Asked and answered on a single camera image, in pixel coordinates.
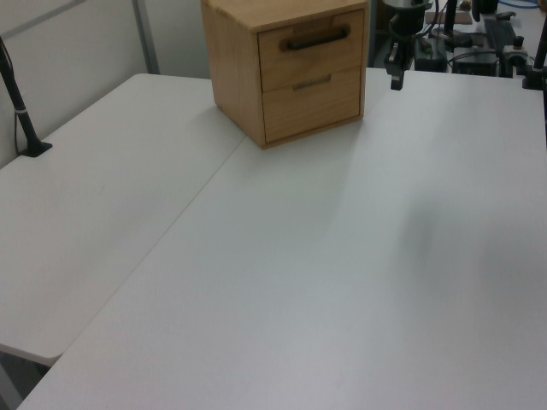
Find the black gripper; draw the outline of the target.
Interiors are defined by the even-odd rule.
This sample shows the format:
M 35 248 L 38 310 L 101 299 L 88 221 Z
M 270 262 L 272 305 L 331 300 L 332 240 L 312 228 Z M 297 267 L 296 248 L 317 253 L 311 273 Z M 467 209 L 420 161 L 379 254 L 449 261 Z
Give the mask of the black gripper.
M 386 4 L 391 13 L 388 23 L 390 49 L 384 64 L 391 76 L 391 89 L 403 88 L 404 71 L 408 70 L 414 57 L 417 34 L 424 25 L 427 4 Z

